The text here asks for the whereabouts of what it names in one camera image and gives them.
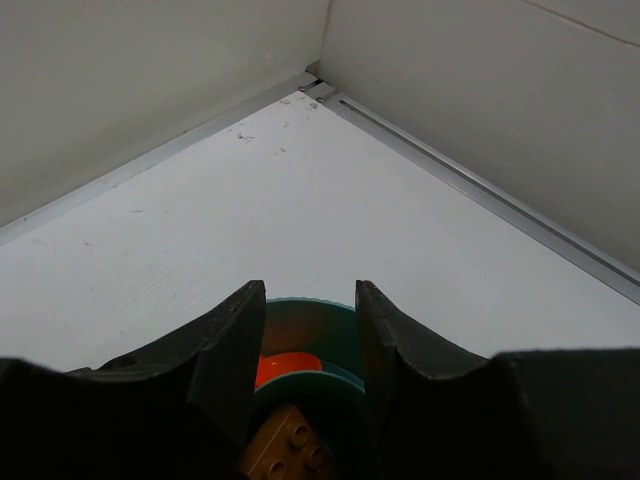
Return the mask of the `brown lego plate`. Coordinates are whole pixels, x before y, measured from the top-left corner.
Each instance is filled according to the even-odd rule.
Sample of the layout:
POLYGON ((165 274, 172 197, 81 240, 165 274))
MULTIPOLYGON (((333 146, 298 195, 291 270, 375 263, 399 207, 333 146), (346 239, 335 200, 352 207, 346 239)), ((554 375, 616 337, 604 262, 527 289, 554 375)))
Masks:
POLYGON ((236 463, 246 479, 339 479, 329 450, 293 404, 275 408, 236 463))

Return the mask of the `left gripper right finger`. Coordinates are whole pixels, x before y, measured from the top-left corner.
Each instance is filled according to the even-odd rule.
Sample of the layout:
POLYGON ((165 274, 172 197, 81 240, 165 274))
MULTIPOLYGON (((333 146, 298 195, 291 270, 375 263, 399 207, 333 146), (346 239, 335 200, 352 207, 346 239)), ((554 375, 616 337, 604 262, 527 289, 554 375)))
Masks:
POLYGON ((635 479, 639 352, 484 358, 355 292, 369 424, 387 479, 635 479))

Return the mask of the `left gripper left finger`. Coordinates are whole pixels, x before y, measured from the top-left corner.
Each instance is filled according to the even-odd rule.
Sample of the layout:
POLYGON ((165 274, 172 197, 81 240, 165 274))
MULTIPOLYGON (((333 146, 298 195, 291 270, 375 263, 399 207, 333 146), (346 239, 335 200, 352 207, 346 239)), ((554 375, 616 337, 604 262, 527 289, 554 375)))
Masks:
POLYGON ((211 311, 97 369, 1 362, 5 479, 233 479, 266 310, 252 280, 211 311))

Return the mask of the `orange lego dish piece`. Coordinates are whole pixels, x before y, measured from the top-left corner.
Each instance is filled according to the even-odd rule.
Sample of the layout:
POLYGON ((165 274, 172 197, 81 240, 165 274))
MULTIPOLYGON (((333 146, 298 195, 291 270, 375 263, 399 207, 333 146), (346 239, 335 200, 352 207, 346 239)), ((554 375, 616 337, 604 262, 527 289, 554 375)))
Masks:
POLYGON ((322 371, 321 360, 306 352, 285 352, 270 356, 259 356, 254 388, 296 372, 322 371))

